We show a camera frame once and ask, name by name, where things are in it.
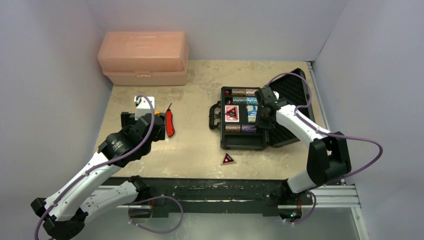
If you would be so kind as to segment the purple poker chip stack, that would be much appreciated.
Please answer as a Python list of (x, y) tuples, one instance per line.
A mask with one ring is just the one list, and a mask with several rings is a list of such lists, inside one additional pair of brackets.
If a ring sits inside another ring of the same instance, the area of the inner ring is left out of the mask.
[(257, 127), (255, 125), (242, 124), (241, 125), (241, 132), (242, 133), (256, 133)]

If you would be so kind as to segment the black poker set case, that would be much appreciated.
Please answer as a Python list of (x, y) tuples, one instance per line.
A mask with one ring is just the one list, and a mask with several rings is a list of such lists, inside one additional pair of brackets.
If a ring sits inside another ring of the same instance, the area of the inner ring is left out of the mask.
[[(268, 87), (284, 104), (303, 106), (310, 100), (310, 91), (301, 78), (303, 70), (296, 68), (273, 80)], [(258, 99), (260, 87), (223, 86), (220, 99), (209, 109), (209, 128), (220, 133), (224, 150), (264, 150), (280, 148), (298, 142), (286, 127), (275, 122), (275, 115), (265, 113)]]

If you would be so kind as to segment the all-in triangle button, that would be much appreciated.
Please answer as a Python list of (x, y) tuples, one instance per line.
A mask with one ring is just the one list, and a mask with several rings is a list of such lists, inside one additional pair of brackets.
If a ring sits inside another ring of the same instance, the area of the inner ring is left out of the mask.
[(229, 153), (226, 152), (221, 161), (221, 165), (228, 165), (228, 164), (234, 164), (234, 163), (236, 163), (236, 160), (232, 156), (230, 156)]
[(225, 120), (226, 121), (238, 121), (239, 110), (236, 105), (227, 105), (225, 107)]

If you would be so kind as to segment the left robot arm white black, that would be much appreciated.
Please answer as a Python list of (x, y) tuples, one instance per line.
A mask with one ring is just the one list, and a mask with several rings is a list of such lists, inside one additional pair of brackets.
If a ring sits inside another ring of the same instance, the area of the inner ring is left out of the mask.
[(30, 206), (39, 217), (34, 239), (39, 238), (43, 227), (52, 239), (70, 240), (86, 223), (119, 205), (146, 203), (150, 188), (140, 176), (132, 176), (105, 193), (96, 196), (92, 193), (128, 163), (146, 156), (152, 142), (164, 140), (164, 134), (164, 121), (150, 113), (109, 134), (89, 162), (64, 187), (47, 198), (32, 201)]

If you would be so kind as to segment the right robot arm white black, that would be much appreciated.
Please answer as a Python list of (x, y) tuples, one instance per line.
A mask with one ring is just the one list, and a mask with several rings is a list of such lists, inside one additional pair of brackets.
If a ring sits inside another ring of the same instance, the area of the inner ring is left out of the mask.
[(345, 136), (331, 133), (307, 118), (299, 106), (286, 98), (277, 98), (270, 87), (255, 92), (258, 101), (256, 125), (272, 130), (282, 126), (308, 148), (305, 170), (283, 180), (280, 196), (288, 204), (300, 198), (302, 192), (322, 186), (352, 170)]

